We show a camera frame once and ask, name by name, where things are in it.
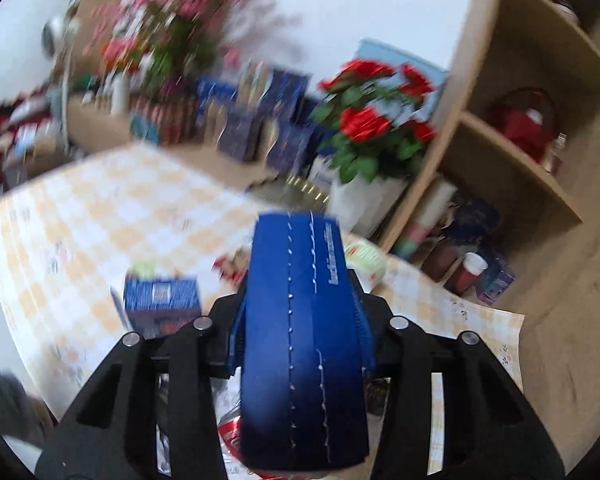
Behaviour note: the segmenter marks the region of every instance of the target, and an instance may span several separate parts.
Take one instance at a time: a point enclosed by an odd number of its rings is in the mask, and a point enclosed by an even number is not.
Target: fan
[[[80,22],[76,18],[56,16],[45,23],[42,29],[42,51],[49,59],[62,58],[62,142],[64,152],[69,152],[69,130],[66,107],[69,101],[69,76],[71,72],[71,52]]]

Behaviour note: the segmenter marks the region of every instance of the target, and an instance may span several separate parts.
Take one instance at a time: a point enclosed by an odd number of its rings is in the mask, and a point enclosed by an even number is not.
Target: red basket
[[[519,88],[503,95],[489,108],[488,123],[538,163],[560,132],[554,101],[541,88]]]

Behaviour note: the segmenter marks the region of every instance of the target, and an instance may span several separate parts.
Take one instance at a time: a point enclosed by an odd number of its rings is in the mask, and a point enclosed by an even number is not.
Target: white bottle
[[[112,86],[111,115],[127,115],[129,113],[130,97],[129,79],[126,73],[115,76]]]

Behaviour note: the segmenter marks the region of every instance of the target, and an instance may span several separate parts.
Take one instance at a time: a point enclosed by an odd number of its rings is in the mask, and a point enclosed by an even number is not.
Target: table
[[[214,259],[248,244],[254,220],[267,209],[142,142],[1,197],[0,302],[18,352],[56,417],[125,332],[109,288],[122,285],[134,261],[195,274],[207,313],[233,292],[212,270]],[[479,333],[522,388],[524,316],[456,298],[392,256],[376,293],[427,332]],[[436,471],[442,467],[442,378],[434,376],[432,384],[430,471]],[[369,462],[357,468],[357,478]]]

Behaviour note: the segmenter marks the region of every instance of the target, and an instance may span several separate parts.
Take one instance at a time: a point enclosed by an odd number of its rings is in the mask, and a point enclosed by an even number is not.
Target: perforated line
[[[311,254],[314,257],[314,264],[313,264],[313,268],[314,268],[314,296],[316,294],[318,294],[318,282],[317,282],[317,274],[316,274],[316,267],[315,267],[315,232],[314,232],[314,213],[311,213],[311,223],[309,224],[309,227],[311,228]]]
[[[318,357],[320,359],[320,364],[318,364],[318,370],[320,370],[320,389],[322,390],[322,411],[324,412],[324,421],[322,425],[324,426],[324,431],[326,433],[326,439],[324,441],[324,445],[327,448],[327,462],[331,462],[331,448],[329,446],[329,424],[327,420],[327,394],[324,388],[324,366],[322,365],[322,352],[315,349],[318,352]]]
[[[289,402],[289,409],[290,409],[290,419],[291,419],[291,431],[289,432],[290,435],[290,440],[291,440],[291,449],[296,447],[296,441],[294,440],[294,432],[293,430],[296,428],[296,425],[294,424],[294,418],[293,418],[293,414],[294,414],[294,410],[295,410],[295,406],[293,404],[293,398],[292,398],[292,391],[294,391],[296,388],[294,387],[294,384],[291,381],[291,372],[294,369],[294,366],[291,364],[291,352],[293,351],[293,345],[291,343],[291,334],[293,332],[293,329],[291,328],[291,316],[293,314],[293,308],[291,305],[291,300],[293,299],[293,294],[291,293],[291,256],[293,254],[293,251],[291,250],[291,243],[293,241],[293,238],[291,237],[291,214],[287,213],[286,214],[287,218],[288,218],[288,222],[287,222],[287,226],[288,226],[288,234],[286,236],[287,240],[288,240],[288,253],[289,253],[289,260],[288,260],[288,285],[287,285],[287,293],[288,293],[288,306],[289,306],[289,310],[288,310],[288,322],[289,322],[289,332],[288,332],[288,342],[289,342],[289,398],[291,399]]]

